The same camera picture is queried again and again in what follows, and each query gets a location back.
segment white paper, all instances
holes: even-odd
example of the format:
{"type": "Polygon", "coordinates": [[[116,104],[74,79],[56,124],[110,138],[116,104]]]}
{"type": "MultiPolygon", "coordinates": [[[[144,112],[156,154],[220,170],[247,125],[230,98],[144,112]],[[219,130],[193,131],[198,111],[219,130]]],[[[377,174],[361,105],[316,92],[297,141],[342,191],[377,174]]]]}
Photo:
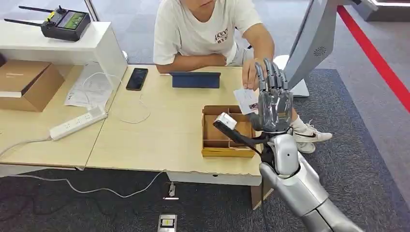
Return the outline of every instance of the white paper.
{"type": "Polygon", "coordinates": [[[258,99],[252,89],[237,89],[234,95],[243,115],[258,113],[258,99]]]}
{"type": "Polygon", "coordinates": [[[98,64],[84,66],[77,81],[68,92],[64,105],[82,106],[87,108],[102,106],[105,108],[113,88],[102,72],[103,71],[98,64]],[[101,74],[96,74],[88,79],[84,84],[84,89],[82,89],[84,81],[94,73],[101,74]]]}

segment silver robotic arm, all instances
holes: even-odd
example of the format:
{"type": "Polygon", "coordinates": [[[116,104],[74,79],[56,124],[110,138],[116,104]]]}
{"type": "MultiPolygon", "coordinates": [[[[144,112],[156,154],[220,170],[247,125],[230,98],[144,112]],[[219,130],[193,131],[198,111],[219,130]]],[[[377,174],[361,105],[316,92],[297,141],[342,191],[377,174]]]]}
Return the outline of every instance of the silver robotic arm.
{"type": "Polygon", "coordinates": [[[301,218],[310,232],[363,232],[349,220],[328,198],[320,184],[319,175],[297,151],[296,142],[288,133],[292,120],[293,96],[282,70],[264,60],[267,77],[260,64],[255,64],[259,78],[259,114],[249,119],[258,138],[247,138],[234,129],[236,122],[222,113],[214,126],[235,142],[256,151],[253,145],[263,144],[259,170],[263,179],[279,193],[290,210],[301,218]]]}

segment white sock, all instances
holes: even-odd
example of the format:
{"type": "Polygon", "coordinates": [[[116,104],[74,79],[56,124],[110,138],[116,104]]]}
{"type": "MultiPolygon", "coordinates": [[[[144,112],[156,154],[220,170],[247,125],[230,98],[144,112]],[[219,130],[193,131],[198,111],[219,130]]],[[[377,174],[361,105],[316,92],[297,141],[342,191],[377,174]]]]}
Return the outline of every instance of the white sock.
{"type": "Polygon", "coordinates": [[[297,119],[291,123],[291,127],[293,127],[295,131],[304,131],[304,129],[306,128],[306,125],[300,119],[299,115],[297,115],[297,119]]]}

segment wooden desk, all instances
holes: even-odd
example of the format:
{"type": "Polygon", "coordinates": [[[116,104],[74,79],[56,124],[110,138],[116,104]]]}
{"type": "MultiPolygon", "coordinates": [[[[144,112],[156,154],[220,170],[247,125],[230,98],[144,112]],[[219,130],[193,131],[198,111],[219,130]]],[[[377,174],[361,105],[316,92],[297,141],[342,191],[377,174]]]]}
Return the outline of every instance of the wooden desk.
{"type": "Polygon", "coordinates": [[[202,109],[205,105],[237,104],[242,68],[208,67],[220,72],[219,89],[172,88],[172,78],[154,65],[129,65],[86,167],[141,171],[166,170],[171,181],[259,186],[258,155],[253,158],[206,157],[202,149],[202,109]],[[134,68],[148,68],[142,91],[125,86],[134,68]],[[150,117],[138,121],[148,111],[150,117]]]}
{"type": "MultiPolygon", "coordinates": [[[[66,81],[42,113],[0,110],[0,149],[27,139],[45,138],[49,135],[48,130],[53,126],[87,111],[83,107],[63,106],[68,91],[79,77],[83,67],[58,68],[66,81]]],[[[0,158],[0,163],[46,167],[84,167],[102,125],[102,121],[98,122],[55,142],[47,141],[17,146],[7,151],[0,158]]]]}

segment antenna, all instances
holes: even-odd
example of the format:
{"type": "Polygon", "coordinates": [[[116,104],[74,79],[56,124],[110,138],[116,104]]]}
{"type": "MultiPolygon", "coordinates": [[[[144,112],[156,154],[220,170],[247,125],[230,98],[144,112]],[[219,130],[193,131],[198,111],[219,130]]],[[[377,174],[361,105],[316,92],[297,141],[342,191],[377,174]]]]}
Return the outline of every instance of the antenna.
{"type": "Polygon", "coordinates": [[[32,23],[32,22],[14,20],[14,19],[9,19],[9,18],[5,18],[4,21],[11,22],[11,23],[19,23],[19,24],[26,24],[26,25],[30,25],[30,26],[41,27],[41,23],[32,23]]]}
{"type": "Polygon", "coordinates": [[[18,7],[19,7],[20,9],[31,10],[31,11],[41,11],[41,12],[47,12],[47,13],[53,12],[52,10],[42,9],[42,8],[35,8],[35,7],[29,7],[29,6],[18,6],[18,7]]]}

